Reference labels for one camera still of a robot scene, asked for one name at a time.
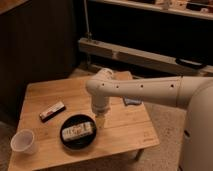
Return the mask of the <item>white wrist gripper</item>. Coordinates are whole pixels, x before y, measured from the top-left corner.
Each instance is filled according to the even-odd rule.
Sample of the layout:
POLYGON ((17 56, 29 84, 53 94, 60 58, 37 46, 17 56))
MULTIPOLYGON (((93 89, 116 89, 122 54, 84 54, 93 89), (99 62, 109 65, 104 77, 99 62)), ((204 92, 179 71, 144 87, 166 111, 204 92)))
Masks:
POLYGON ((105 125, 105 116, 110 109, 109 98, 101 96, 93 96, 91 98, 91 109, 92 112, 97 115, 95 117, 96 126, 98 129, 102 129, 105 125))

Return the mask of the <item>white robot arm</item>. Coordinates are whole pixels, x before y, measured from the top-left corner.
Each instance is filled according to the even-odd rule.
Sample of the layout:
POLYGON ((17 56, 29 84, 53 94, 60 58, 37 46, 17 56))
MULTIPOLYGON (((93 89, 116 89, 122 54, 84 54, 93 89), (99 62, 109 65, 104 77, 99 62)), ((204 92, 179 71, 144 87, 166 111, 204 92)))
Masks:
POLYGON ((175 76, 118 80, 109 68, 86 82, 96 116, 111 97, 142 100, 186 111, 178 171, 213 171, 213 77, 175 76))

